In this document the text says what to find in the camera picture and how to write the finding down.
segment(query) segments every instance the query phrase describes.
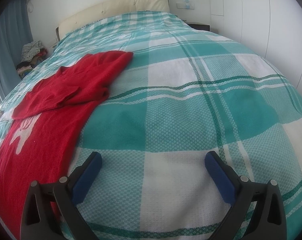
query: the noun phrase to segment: teal and white checkered blanket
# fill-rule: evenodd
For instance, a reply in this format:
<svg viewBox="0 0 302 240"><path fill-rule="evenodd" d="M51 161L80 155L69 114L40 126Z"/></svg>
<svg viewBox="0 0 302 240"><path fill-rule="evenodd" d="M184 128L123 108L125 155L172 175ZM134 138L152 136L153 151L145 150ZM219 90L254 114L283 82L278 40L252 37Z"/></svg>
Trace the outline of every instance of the teal and white checkered blanket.
<svg viewBox="0 0 302 240"><path fill-rule="evenodd" d="M67 34L2 103L0 145L39 80L108 50L133 51L133 60L83 128L69 171L101 153L102 170L78 205L97 236L207 239L229 209L204 167L213 149L238 175L278 182L293 239L302 229L302 97L247 47L170 13L123 14Z"/></svg>

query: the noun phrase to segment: bedside table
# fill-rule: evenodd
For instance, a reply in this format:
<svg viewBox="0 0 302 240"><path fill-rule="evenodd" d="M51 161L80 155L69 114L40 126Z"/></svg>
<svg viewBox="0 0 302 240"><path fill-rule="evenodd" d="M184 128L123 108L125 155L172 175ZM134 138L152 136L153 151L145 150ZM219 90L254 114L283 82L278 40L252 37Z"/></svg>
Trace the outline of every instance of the bedside table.
<svg viewBox="0 0 302 240"><path fill-rule="evenodd" d="M210 31L210 25L205 25L202 23L188 23L188 22L186 22L186 24L195 30Z"/></svg>

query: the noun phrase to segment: folded clothes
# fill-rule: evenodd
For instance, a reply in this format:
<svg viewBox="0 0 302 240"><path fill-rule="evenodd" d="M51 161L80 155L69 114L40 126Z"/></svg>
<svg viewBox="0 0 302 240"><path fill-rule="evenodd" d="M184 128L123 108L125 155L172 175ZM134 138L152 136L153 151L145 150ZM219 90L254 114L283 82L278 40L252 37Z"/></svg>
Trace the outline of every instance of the folded clothes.
<svg viewBox="0 0 302 240"><path fill-rule="evenodd" d="M27 67L30 65L30 62L28 61L22 61L21 63L19 63L15 68L18 70L19 68L22 68L22 67Z"/></svg>
<svg viewBox="0 0 302 240"><path fill-rule="evenodd" d="M28 69L32 70L32 67L29 65L29 66L17 69L17 71L18 71L18 74L21 74L22 72L24 72L25 70L28 70Z"/></svg>

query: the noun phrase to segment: cream leather headboard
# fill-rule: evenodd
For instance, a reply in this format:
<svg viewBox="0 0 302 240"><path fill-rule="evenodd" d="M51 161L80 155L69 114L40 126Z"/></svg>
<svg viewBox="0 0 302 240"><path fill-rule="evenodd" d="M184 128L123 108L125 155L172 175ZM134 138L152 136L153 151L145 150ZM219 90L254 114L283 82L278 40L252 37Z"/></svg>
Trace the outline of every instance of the cream leather headboard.
<svg viewBox="0 0 302 240"><path fill-rule="evenodd" d="M58 38L88 23L136 11L169 12L168 0L109 0L93 5L65 19L57 28Z"/></svg>

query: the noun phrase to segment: red garment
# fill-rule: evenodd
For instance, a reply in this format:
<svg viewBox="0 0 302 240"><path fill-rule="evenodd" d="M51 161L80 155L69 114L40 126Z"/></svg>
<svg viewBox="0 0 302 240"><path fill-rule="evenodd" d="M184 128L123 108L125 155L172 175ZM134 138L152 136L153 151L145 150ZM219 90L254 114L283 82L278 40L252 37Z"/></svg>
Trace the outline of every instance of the red garment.
<svg viewBox="0 0 302 240"><path fill-rule="evenodd" d="M14 109L14 121L0 147L0 217L17 239L30 182L51 183L67 174L82 127L108 98L107 87L132 55L87 54L38 82Z"/></svg>

